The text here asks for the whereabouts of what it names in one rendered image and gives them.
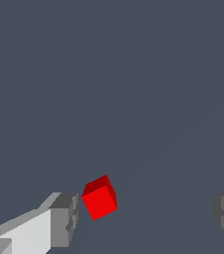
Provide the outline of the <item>red cube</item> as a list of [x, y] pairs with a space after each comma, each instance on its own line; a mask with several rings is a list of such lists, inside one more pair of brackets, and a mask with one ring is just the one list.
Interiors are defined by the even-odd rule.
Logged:
[[87, 183], [81, 199], [92, 220], [103, 217], [117, 209], [116, 193], [107, 175]]

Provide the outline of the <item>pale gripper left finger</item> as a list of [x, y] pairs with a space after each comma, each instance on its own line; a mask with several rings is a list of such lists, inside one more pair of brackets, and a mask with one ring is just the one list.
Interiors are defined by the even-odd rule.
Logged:
[[78, 220], [78, 194], [53, 192], [37, 209], [0, 225], [0, 254], [47, 254], [68, 247]]

